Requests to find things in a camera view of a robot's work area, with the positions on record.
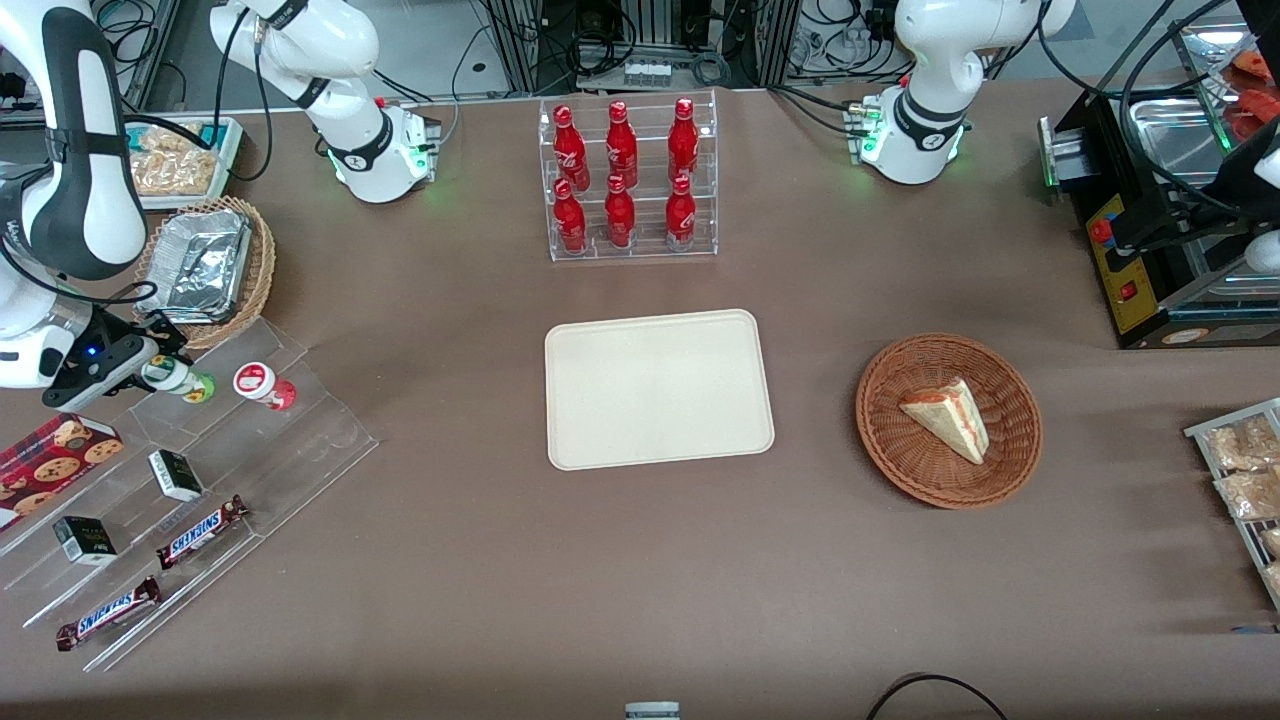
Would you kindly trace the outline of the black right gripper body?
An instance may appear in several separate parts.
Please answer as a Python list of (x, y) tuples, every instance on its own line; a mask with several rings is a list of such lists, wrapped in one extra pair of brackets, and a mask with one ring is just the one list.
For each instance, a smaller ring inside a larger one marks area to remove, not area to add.
[(160, 354), (160, 343), (146, 329), (95, 310), (44, 391), (44, 405), (78, 413), (100, 397), (142, 387), (143, 368)]

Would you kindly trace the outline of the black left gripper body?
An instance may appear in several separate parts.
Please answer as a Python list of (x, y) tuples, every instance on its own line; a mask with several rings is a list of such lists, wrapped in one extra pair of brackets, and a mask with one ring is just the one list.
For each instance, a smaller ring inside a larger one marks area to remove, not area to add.
[(1277, 151), (1277, 126), (1265, 126), (1222, 160), (1203, 192), (1242, 217), (1276, 217), (1277, 184), (1256, 172), (1274, 151)]

